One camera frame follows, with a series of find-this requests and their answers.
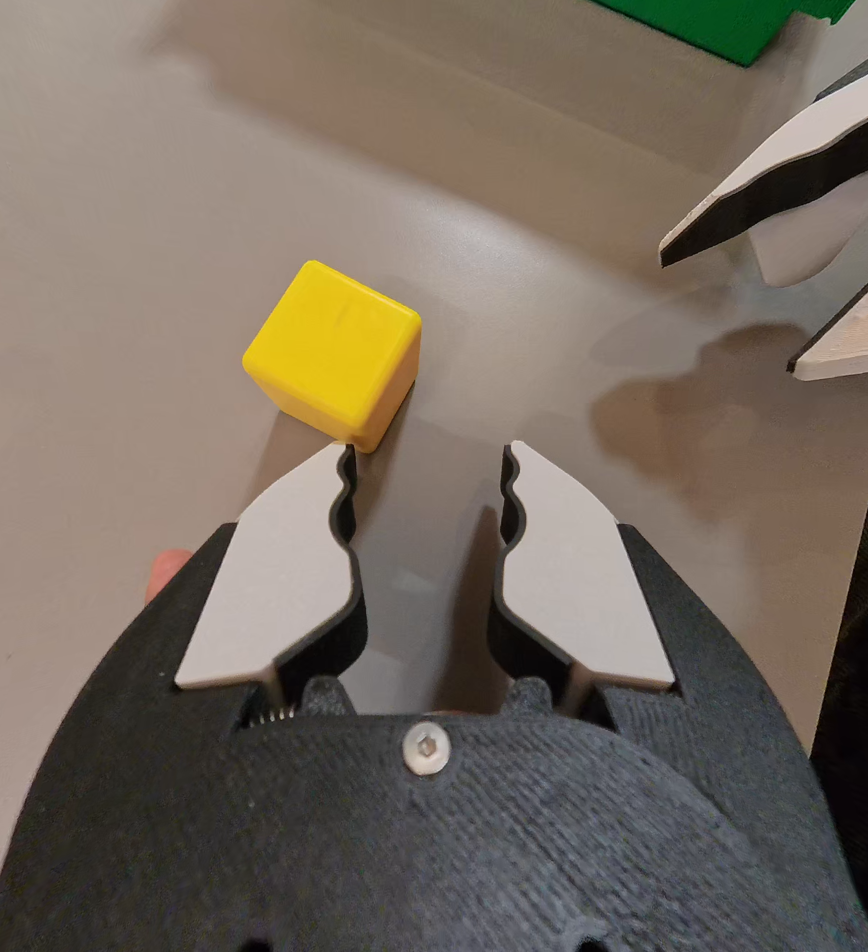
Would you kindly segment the yellow cube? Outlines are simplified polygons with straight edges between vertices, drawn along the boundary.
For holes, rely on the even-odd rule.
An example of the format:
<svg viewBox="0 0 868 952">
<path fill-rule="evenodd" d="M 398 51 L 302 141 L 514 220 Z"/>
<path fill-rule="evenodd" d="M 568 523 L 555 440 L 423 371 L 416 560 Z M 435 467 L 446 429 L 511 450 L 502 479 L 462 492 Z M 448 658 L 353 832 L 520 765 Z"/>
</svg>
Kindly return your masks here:
<svg viewBox="0 0 868 952">
<path fill-rule="evenodd" d="M 280 411 L 372 453 L 416 381 L 415 310 L 306 262 L 242 356 Z"/>
</svg>

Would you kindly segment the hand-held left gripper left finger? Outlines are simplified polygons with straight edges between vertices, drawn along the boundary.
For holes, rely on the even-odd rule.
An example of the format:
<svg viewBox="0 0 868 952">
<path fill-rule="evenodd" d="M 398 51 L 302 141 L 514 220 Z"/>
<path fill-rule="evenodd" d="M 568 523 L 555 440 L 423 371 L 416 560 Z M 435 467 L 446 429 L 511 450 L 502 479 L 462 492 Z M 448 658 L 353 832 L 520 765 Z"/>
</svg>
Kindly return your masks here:
<svg viewBox="0 0 868 952">
<path fill-rule="evenodd" d="M 262 684 L 301 708 L 312 679 L 337 677 L 368 640 L 356 531 L 356 452 L 333 443 L 242 513 L 175 684 L 181 690 Z"/>
</svg>

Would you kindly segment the grey desk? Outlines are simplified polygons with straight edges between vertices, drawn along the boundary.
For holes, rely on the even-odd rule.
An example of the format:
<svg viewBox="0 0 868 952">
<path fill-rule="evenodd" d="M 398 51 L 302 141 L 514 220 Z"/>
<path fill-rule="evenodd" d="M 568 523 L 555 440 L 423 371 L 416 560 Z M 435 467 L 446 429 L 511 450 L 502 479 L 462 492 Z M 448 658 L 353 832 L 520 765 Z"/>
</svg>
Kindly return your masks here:
<svg viewBox="0 0 868 952">
<path fill-rule="evenodd" d="M 502 447 L 635 525 L 810 747 L 868 504 L 868 375 L 787 359 L 868 278 L 664 235 L 868 56 L 868 2 L 741 68 L 588 2 L 0 2 L 0 867 L 150 564 L 325 444 L 241 357 L 318 260 L 415 309 L 358 461 L 356 703 L 494 709 Z"/>
</svg>

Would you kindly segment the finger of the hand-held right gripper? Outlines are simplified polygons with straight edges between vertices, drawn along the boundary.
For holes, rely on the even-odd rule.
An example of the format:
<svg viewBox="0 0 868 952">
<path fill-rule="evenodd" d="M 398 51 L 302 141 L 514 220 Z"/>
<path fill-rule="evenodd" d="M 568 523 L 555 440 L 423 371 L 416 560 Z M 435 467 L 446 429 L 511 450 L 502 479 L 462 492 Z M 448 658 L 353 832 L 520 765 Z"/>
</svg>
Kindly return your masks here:
<svg viewBox="0 0 868 952">
<path fill-rule="evenodd" d="M 764 283 L 817 275 L 868 220 L 868 73 L 789 119 L 661 241 L 659 264 L 749 233 Z"/>
<path fill-rule="evenodd" d="M 787 372 L 803 382 L 868 373 L 868 285 L 789 360 Z"/>
</svg>

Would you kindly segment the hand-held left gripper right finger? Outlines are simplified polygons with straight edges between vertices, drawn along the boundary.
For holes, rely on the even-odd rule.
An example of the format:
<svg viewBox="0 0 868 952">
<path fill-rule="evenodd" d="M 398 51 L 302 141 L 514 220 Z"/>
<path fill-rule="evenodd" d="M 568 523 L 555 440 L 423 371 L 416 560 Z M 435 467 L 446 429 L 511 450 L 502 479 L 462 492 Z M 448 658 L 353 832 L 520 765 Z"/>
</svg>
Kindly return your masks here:
<svg viewBox="0 0 868 952">
<path fill-rule="evenodd" d="M 607 688 L 665 697 L 674 667 L 619 522 L 592 490 L 522 440 L 504 446 L 493 658 L 578 716 Z"/>
</svg>

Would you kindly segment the green plastic bin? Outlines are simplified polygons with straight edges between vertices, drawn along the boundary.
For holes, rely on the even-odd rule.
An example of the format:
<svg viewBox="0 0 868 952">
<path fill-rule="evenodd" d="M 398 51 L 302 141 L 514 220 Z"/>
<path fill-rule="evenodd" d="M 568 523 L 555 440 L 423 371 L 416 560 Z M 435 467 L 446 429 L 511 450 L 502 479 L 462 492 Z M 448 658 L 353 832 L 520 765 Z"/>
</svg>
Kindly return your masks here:
<svg viewBox="0 0 868 952">
<path fill-rule="evenodd" d="M 599 1 L 689 46 L 751 65 L 796 13 L 837 23 L 852 1 Z"/>
</svg>

